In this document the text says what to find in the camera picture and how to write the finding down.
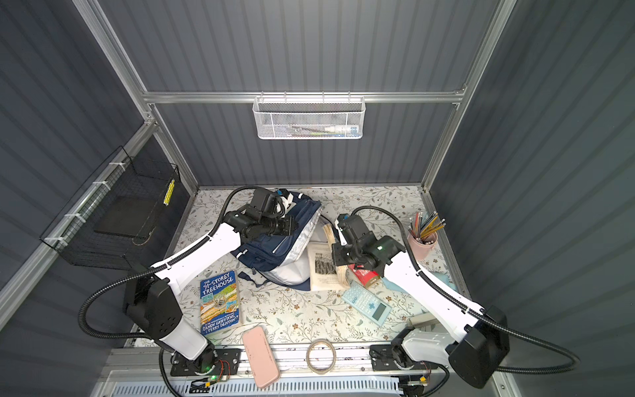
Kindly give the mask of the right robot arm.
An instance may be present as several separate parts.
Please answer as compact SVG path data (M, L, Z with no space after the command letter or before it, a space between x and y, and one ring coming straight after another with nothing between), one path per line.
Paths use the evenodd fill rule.
M481 306L458 294L418 265L408 250L391 236L377 238L359 215L341 214L332 257L337 266L354 265L375 271L400 287L443 326L440 333L407 326L391 343L395 365L410 369L419 362L451 367L475 388L482 389L509 353L509 339L469 315Z

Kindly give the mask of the yellow tag on basket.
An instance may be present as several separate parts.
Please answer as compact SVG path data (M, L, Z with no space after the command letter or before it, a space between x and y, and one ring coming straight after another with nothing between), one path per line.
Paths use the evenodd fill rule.
M163 205L165 205L165 206L169 206L170 205L170 200L171 200L171 197L172 197L172 195L174 193L174 189L175 189L175 179L172 179L170 181L170 183L168 184L168 187L166 189L165 196L163 198Z

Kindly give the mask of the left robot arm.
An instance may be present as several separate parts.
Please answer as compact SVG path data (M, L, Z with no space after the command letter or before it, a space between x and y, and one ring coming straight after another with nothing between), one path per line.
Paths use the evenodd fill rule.
M127 281L123 312L163 348L189 361L210 343L184 318L180 296L203 271L226 254L264 236L291 236L298 228L291 211L299 194L244 186L233 190L213 228L172 256L150 266L148 276Z

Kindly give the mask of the red card box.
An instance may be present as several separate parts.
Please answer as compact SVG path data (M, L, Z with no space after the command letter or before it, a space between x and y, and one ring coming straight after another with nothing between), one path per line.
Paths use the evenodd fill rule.
M380 281L380 276L375 271L368 271L356 265L349 265L348 268L355 278L367 289Z

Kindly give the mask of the bundle of coloured pencils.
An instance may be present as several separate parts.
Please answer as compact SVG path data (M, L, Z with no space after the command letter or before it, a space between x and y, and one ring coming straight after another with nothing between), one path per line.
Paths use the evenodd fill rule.
M409 220L408 233L417 243L432 245L438 232L446 227L446 219L440 218L438 212L417 212Z

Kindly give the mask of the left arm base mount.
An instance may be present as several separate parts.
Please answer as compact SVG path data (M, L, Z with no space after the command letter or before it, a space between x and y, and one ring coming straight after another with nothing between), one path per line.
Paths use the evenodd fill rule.
M232 376L238 372L242 350L239 348L206 348L195 360L188 360L180 353L172 354L170 375L183 376Z

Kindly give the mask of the light blue calculator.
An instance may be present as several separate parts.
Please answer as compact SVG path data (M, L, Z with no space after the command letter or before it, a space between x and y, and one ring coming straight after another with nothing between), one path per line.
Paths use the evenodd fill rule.
M352 283L350 288L342 294L342 299L378 326L385 323L392 310L385 301L370 293L359 283Z

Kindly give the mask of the pink pencil cup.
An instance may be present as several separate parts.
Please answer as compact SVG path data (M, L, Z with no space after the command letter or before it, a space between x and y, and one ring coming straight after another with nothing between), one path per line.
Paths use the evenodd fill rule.
M423 241L416 239L412 233L408 233L408 244L410 245L416 261L424 261L433 251L438 241L438 234L433 233Z

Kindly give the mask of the pink pencil case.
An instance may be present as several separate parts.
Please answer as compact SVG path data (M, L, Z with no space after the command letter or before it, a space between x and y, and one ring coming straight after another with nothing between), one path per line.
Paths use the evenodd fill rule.
M279 367L263 327L244 332L242 341L256 386L265 389L277 382Z

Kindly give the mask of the blue treehouse paperback book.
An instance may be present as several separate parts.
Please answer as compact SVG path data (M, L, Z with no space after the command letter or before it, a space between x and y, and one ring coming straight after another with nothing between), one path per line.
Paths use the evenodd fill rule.
M235 271L200 282L200 332L204 336L241 324L240 299Z

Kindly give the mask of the roll of clear tape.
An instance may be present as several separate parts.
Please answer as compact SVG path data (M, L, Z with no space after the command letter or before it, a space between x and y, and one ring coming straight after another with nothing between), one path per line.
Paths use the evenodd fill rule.
M335 346L326 339L313 341L306 350L305 363L316 375L327 375L337 364Z

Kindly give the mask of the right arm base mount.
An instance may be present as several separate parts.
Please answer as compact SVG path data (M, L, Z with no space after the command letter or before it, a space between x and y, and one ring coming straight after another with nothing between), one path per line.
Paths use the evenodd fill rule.
M393 347L390 344L371 345L369 355L374 372L410 370L430 372L431 370L438 369L438 364L414 361L401 347Z

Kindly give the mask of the pens in white basket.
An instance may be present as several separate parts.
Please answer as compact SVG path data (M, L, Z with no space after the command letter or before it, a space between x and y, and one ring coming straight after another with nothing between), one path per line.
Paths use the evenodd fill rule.
M358 138L361 136L360 128L357 125L290 125L287 130L299 135L317 137Z

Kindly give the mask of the navy blue student backpack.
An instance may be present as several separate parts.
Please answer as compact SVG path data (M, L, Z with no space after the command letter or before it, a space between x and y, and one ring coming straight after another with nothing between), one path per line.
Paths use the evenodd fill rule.
M302 259L320 218L321 203L299 192L281 189L287 216L294 216L298 228L290 237L261 236L232 251L238 261L268 282L302 291L310 290L309 260Z

